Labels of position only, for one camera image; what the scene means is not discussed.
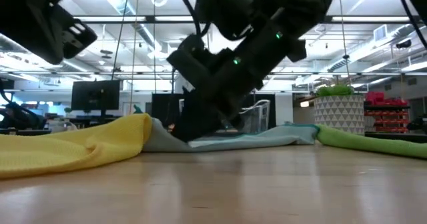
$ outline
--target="white planter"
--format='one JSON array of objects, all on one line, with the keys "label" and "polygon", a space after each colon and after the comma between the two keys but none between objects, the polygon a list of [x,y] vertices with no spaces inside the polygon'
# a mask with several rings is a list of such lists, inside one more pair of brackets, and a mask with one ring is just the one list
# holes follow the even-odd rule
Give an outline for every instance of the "white planter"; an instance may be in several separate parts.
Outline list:
[{"label": "white planter", "polygon": [[363,135],[364,97],[361,95],[318,97],[314,100],[314,122]]}]

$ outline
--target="light blue cloth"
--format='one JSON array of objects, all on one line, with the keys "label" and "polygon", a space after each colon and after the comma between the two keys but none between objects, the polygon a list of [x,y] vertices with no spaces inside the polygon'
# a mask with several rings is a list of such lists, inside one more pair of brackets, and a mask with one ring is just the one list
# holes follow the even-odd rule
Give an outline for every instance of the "light blue cloth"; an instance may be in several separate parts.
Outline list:
[{"label": "light blue cloth", "polygon": [[313,145],[318,133],[315,125],[294,125],[287,123],[257,135],[241,135],[228,139],[195,140],[184,143],[170,135],[158,119],[153,127],[144,152],[203,152],[279,147],[289,144]]}]

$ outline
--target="potted plant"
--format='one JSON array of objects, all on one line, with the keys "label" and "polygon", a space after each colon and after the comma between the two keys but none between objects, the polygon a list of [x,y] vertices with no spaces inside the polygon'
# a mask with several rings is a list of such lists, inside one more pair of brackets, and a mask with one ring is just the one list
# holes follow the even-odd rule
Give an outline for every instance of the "potted plant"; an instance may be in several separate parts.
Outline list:
[{"label": "potted plant", "polygon": [[321,87],[314,99],[314,121],[353,134],[363,135],[364,96],[347,85]]},{"label": "potted plant", "polygon": [[69,117],[69,114],[72,112],[73,110],[69,107],[64,108],[64,112],[66,113],[66,117]]}]

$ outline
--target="table surface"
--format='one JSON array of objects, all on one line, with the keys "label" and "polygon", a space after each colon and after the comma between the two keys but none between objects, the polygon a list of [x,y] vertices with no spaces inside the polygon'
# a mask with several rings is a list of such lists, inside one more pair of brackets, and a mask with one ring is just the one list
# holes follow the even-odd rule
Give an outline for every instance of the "table surface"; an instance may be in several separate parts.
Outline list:
[{"label": "table surface", "polygon": [[143,154],[0,182],[2,224],[426,223],[427,162],[332,147]]}]

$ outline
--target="green plant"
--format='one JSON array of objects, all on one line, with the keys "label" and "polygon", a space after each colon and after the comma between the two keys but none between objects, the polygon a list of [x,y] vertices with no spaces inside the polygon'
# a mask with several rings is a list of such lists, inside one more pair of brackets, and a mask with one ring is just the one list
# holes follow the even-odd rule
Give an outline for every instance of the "green plant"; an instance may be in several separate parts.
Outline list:
[{"label": "green plant", "polygon": [[317,91],[318,97],[327,97],[333,95],[353,95],[354,90],[347,85],[335,85],[333,87],[320,87]]}]

